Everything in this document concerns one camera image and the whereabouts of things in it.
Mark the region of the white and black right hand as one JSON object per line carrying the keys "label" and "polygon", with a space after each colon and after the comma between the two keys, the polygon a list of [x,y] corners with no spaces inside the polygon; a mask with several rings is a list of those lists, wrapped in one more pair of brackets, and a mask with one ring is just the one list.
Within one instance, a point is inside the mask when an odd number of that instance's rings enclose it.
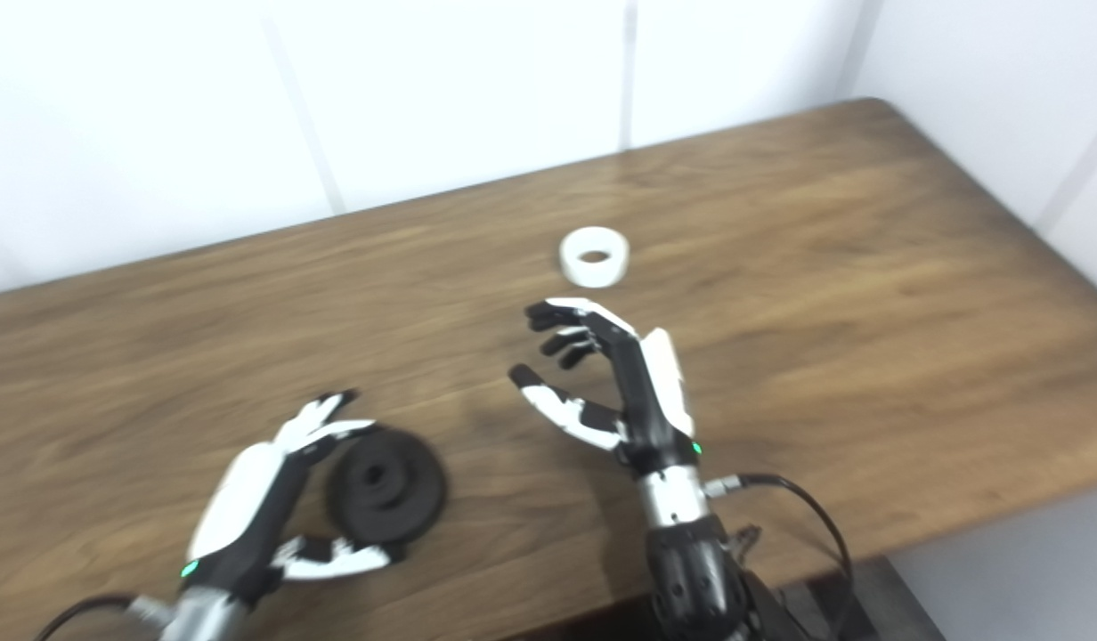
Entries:
{"label": "white and black right hand", "polygon": [[698,466],[695,421],[687,409],[685,378],[670,333],[646,336],[603,305],[585,297],[548,297],[524,310],[528,328],[551,331],[541,353],[569,370],[589,355],[610,362],[621,407],[574,396],[550,385],[525,364],[509,380],[525,401],[562,432],[610,451],[635,477],[668,466]]}

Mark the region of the white and black left hand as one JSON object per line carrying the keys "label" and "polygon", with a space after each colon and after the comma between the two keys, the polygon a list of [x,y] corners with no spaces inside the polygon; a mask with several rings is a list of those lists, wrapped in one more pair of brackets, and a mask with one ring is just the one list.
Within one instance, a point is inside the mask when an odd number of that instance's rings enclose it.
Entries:
{"label": "white and black left hand", "polygon": [[269,441],[248,446],[224,471],[191,536],[181,593],[215,591],[253,609],[285,581],[343,580],[402,563],[403,546],[281,538],[313,466],[336,447],[372,432],[374,419],[337,419],[354,389],[329,391],[301,407]]}

